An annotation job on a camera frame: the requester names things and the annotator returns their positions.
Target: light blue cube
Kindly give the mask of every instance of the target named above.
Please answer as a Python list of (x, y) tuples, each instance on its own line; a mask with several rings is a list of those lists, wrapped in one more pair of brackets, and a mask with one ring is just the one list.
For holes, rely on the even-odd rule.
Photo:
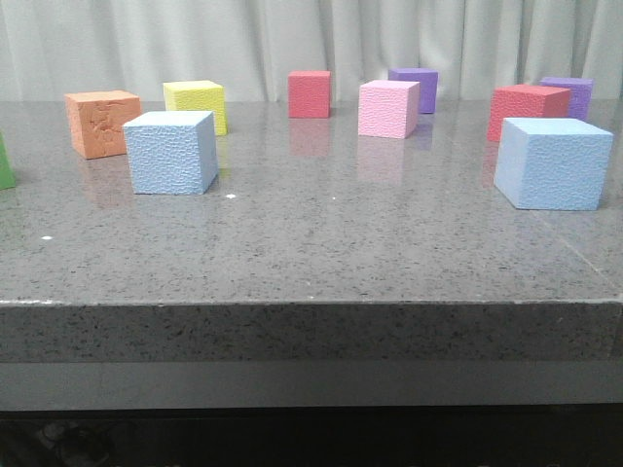
[(212, 112), (147, 112), (124, 134), (137, 194), (202, 194), (218, 174)]
[(504, 119), (495, 185), (519, 209), (597, 209), (612, 139), (577, 119)]

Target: orange cube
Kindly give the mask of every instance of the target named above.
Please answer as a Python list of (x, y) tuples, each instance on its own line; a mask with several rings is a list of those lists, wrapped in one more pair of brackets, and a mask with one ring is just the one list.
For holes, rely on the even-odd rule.
[(507, 117), (566, 117), (571, 90), (551, 86), (514, 85), (494, 90), (487, 139), (499, 141)]
[(126, 153), (122, 126), (141, 114), (140, 98), (124, 90), (65, 95), (71, 144), (85, 159)]

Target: purple cube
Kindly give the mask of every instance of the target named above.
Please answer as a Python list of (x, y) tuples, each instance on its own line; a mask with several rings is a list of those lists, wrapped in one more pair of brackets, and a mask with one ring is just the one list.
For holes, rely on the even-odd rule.
[(570, 89), (571, 99), (568, 103), (568, 117), (586, 120), (588, 116), (588, 106), (591, 103), (591, 94), (593, 92), (593, 80), (546, 76), (541, 80), (541, 85)]
[(429, 68), (392, 68), (387, 78), (391, 81), (419, 81), (421, 114), (434, 114), (437, 100), (439, 72)]

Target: pink cube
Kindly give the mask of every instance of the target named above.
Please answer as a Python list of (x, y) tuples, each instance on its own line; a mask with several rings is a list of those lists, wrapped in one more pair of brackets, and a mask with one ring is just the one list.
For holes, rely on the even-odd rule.
[(571, 91), (551, 86), (497, 88), (491, 101), (487, 139), (499, 141), (507, 117), (566, 117)]
[(330, 109), (330, 71), (293, 71), (288, 75), (290, 118), (327, 119)]
[(376, 80), (359, 87), (359, 134), (406, 138), (418, 124), (420, 83)]

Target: block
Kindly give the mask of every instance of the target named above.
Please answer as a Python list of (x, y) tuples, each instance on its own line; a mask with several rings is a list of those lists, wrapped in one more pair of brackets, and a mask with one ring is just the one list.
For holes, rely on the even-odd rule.
[(166, 110), (209, 110), (214, 112), (214, 131), (227, 134), (225, 89), (208, 80), (164, 83)]
[(126, 153), (122, 126), (141, 114), (140, 99), (125, 90), (65, 95), (71, 144), (85, 159)]
[(406, 138), (418, 124), (420, 83), (375, 80), (359, 87), (358, 132)]
[(392, 68), (387, 73), (392, 81), (417, 81), (420, 83), (421, 114), (434, 114), (437, 103), (439, 72), (430, 68)]
[(137, 194), (202, 194), (218, 174), (213, 112), (148, 112), (124, 133)]
[(327, 119), (330, 112), (330, 71), (292, 71), (288, 75), (288, 117)]
[(568, 88), (571, 98), (568, 103), (567, 116), (572, 119), (586, 120), (593, 94), (593, 80), (584, 78), (556, 78), (546, 76), (540, 82), (542, 86)]
[(514, 85), (494, 90), (487, 139), (499, 141), (507, 117), (566, 117), (571, 91), (549, 86)]
[(9, 160), (7, 158), (7, 150), (4, 147), (2, 133), (0, 133), (0, 190), (5, 188), (13, 188), (16, 185), (16, 178), (13, 175)]
[(612, 133), (577, 119), (504, 120), (495, 185), (519, 209), (597, 209)]

